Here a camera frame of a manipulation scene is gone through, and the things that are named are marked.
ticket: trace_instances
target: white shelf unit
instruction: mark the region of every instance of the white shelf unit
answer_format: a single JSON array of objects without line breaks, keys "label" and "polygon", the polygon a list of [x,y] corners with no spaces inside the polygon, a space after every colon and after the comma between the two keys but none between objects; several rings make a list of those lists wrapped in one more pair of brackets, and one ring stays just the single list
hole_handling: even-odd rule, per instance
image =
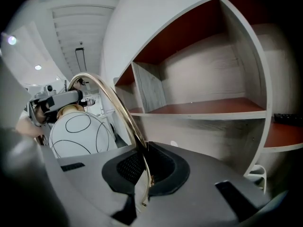
[{"label": "white shelf unit", "polygon": [[[303,143],[301,129],[291,141],[287,127],[271,122],[273,113],[299,108],[301,85],[289,51],[278,51],[282,41],[259,0],[210,0],[150,39],[116,79],[116,92],[147,140],[173,140],[247,175],[262,152]],[[282,94],[280,82],[290,83]],[[131,103],[119,91],[125,85]]]}]

